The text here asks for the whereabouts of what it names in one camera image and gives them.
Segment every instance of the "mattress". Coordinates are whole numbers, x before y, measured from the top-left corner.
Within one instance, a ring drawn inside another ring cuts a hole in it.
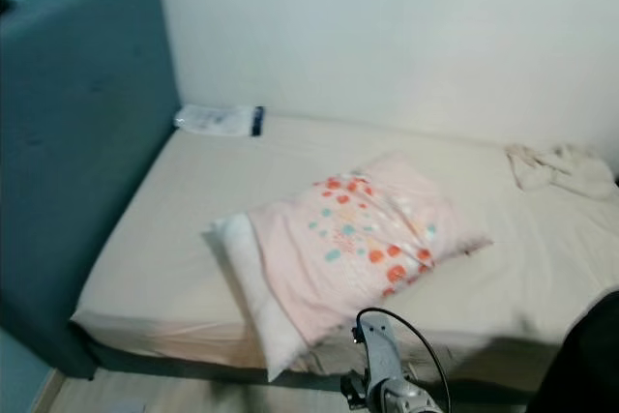
[[[386,301],[422,330],[448,375],[537,388],[575,320],[619,285],[619,194],[522,192],[499,146],[338,122],[270,116],[257,138],[176,132],[98,258],[73,321],[139,355],[264,367],[214,220],[306,188],[390,150],[436,181],[494,244],[451,260]],[[430,358],[397,329],[426,380]],[[339,328],[293,369],[363,371]]]

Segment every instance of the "wooden floor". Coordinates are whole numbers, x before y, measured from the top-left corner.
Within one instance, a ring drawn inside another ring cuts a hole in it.
[[[197,379],[97,371],[67,379],[50,413],[346,413],[339,393],[244,386]],[[455,405],[454,413],[520,413],[521,407]]]

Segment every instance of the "bed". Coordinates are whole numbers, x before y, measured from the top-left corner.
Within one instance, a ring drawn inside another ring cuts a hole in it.
[[[619,283],[617,192],[604,202],[525,193],[500,146],[343,122],[268,113],[256,138],[175,132],[159,0],[22,8],[2,38],[2,324],[67,375],[99,366],[265,382],[212,222],[393,149],[494,241],[385,303],[427,334],[452,381],[535,391],[573,322]],[[104,17],[114,19],[95,24]],[[70,48],[60,70],[41,60],[33,74],[33,57],[79,44],[86,27],[91,48]],[[398,335],[405,361],[435,380],[419,343]],[[363,366],[341,328],[277,383],[338,389],[339,374]]]

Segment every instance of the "teal upholstered headboard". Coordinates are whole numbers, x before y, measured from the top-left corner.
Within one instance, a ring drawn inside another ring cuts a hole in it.
[[[0,34],[1,322],[90,377],[68,320],[180,105],[161,0],[24,0]]]

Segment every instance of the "white towel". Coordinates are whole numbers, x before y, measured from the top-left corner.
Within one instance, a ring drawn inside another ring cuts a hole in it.
[[[541,152],[524,145],[505,148],[516,184],[524,191],[557,186],[592,198],[606,198],[616,186],[608,165],[592,151],[570,144]]]

